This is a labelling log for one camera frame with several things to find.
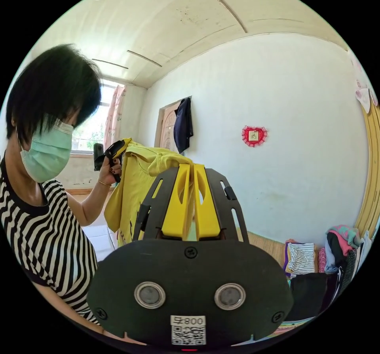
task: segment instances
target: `pink clothing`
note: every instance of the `pink clothing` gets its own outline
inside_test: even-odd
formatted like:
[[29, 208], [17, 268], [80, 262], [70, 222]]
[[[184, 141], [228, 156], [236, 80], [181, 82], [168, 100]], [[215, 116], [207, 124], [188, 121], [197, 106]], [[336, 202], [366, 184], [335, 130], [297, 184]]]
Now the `pink clothing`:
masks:
[[353, 248], [347, 243], [347, 241], [335, 230], [329, 230], [329, 232], [335, 234], [339, 241], [339, 246], [342, 249], [343, 255], [347, 256], [348, 252], [351, 251]]
[[318, 272], [324, 273], [326, 267], [326, 250], [321, 248], [318, 251]]

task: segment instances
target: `qr code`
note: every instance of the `qr code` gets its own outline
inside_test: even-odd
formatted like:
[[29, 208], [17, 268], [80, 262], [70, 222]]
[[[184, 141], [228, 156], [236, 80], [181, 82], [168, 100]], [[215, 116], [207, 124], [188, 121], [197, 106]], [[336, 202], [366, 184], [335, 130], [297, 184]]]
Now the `qr code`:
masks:
[[172, 326], [173, 345], [206, 345], [205, 326]]

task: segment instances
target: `woman's arm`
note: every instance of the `woman's arm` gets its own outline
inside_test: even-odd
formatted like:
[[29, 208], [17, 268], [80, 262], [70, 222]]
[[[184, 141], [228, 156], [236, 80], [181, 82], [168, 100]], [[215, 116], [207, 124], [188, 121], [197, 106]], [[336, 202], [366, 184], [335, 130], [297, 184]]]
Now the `woman's arm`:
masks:
[[107, 157], [104, 159], [99, 172], [99, 180], [82, 203], [66, 192], [68, 205], [82, 227], [89, 226], [100, 215], [110, 186], [115, 182], [114, 174], [119, 175], [121, 173], [120, 161], [114, 160], [112, 164], [111, 167]]
[[89, 226], [100, 215], [109, 191], [109, 186], [97, 182], [83, 202], [77, 201], [66, 192], [69, 208], [82, 227]]
[[44, 285], [39, 285], [33, 283], [33, 285], [37, 288], [39, 293], [46, 299], [46, 301], [53, 306], [58, 312], [62, 313], [64, 316], [70, 318], [77, 322], [80, 325], [85, 326], [88, 329], [91, 329], [99, 334], [104, 334], [104, 329], [86, 320], [84, 317], [80, 316], [76, 311], [74, 311], [68, 304], [66, 304], [50, 287], [46, 287]]

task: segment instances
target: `heart-shaped decoration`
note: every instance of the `heart-shaped decoration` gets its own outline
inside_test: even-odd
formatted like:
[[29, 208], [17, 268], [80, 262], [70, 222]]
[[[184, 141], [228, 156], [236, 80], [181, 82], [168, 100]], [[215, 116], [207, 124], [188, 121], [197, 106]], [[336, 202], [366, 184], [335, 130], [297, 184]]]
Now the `heart-shaped decoration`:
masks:
[[256, 147], [257, 145], [261, 145], [267, 136], [268, 132], [264, 127], [245, 126], [241, 132], [243, 142], [249, 147]]

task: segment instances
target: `woman's hand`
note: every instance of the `woman's hand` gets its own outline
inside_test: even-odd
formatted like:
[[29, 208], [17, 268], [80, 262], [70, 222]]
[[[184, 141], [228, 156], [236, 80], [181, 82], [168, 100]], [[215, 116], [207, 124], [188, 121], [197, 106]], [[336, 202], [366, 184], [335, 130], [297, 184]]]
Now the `woman's hand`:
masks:
[[111, 165], [110, 165], [110, 161], [108, 157], [105, 157], [103, 161], [103, 165], [100, 168], [100, 172], [99, 172], [99, 181], [109, 186], [111, 186], [112, 184], [116, 182], [114, 174], [120, 175], [122, 172], [122, 167], [120, 165], [119, 159], [115, 159], [113, 163], [111, 163]]

